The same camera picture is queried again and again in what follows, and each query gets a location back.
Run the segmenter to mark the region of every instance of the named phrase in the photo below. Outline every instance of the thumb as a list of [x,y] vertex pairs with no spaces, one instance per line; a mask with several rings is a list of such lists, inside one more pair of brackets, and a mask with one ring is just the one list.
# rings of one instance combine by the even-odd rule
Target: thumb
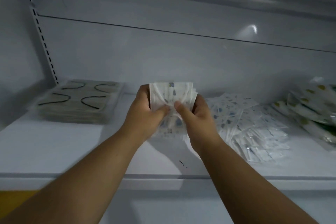
[[180,101],[176,101],[174,103],[174,107],[186,123],[191,122],[195,118],[193,113],[187,107],[185,107]]
[[170,107],[168,105],[162,106],[153,112],[154,120],[158,124],[163,120],[163,118],[169,113]]

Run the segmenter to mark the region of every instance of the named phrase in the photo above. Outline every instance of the face mask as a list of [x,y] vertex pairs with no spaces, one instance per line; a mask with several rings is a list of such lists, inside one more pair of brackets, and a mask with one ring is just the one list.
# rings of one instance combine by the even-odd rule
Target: face mask
[[156,82],[149,84],[150,109],[156,111],[164,105],[170,106],[170,113],[163,119],[154,136],[175,137],[186,134],[182,117],[174,108],[174,103],[180,101],[192,111],[197,92],[192,82]]

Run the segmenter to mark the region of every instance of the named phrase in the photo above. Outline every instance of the person's right hand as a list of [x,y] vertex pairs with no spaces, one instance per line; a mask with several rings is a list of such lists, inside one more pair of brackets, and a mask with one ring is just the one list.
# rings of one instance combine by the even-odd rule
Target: person's right hand
[[175,102],[174,106],[186,123],[191,146],[198,154],[207,144],[222,141],[216,130],[210,109],[202,95],[197,95],[194,113],[179,101]]

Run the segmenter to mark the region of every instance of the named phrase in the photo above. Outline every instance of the store shelf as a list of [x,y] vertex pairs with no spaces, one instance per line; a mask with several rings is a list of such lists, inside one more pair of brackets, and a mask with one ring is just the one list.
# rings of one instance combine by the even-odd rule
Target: store shelf
[[[25,179],[43,185],[57,177],[116,132],[133,99],[125,94],[113,122],[105,126],[48,122],[32,113],[16,120],[0,133],[0,187]],[[253,167],[280,188],[336,189],[335,156],[301,129],[291,129],[290,135],[288,158]],[[203,163],[183,141],[154,138],[138,149],[121,187],[178,189],[183,180],[211,183]]]

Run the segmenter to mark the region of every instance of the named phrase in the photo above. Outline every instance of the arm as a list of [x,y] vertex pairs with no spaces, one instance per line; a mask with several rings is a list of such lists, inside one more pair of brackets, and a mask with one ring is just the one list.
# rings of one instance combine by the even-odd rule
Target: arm
[[234,223],[317,223],[220,138],[202,96],[197,96],[195,106],[193,114],[181,103],[175,103],[187,124],[191,145]]
[[120,130],[7,217],[7,223],[98,223],[139,148],[168,113],[151,112],[141,86]]

